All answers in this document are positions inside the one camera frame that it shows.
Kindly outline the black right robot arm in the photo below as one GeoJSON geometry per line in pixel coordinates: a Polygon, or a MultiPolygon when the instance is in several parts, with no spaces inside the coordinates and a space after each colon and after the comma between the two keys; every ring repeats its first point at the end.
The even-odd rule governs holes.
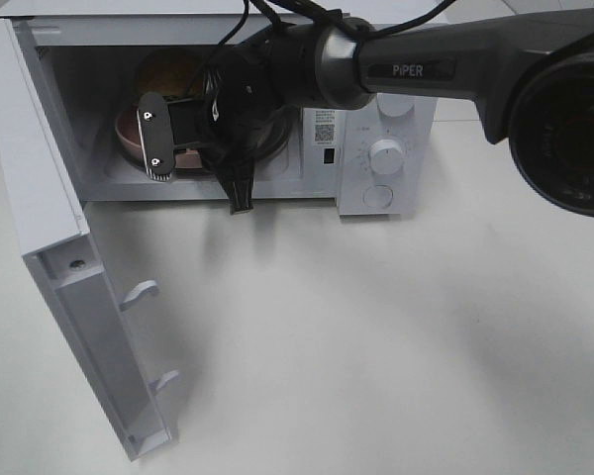
{"type": "Polygon", "coordinates": [[[251,207],[258,134],[284,109],[357,110],[388,93],[472,102],[537,193],[594,218],[594,9],[381,30],[312,1],[258,9],[268,26],[219,43],[195,76],[202,96],[169,106],[175,144],[200,152],[234,212],[251,207]]]}

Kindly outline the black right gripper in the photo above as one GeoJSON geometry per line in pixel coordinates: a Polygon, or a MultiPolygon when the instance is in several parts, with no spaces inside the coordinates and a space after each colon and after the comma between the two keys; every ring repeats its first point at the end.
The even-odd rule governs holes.
{"type": "MultiPolygon", "coordinates": [[[[273,90],[264,60],[253,50],[230,47],[204,69],[201,97],[169,105],[173,142],[198,151],[212,141],[216,130],[231,123],[264,121],[286,107],[273,90]]],[[[230,214],[253,209],[254,163],[245,162],[217,170],[217,179],[230,206],[230,214]]]]}

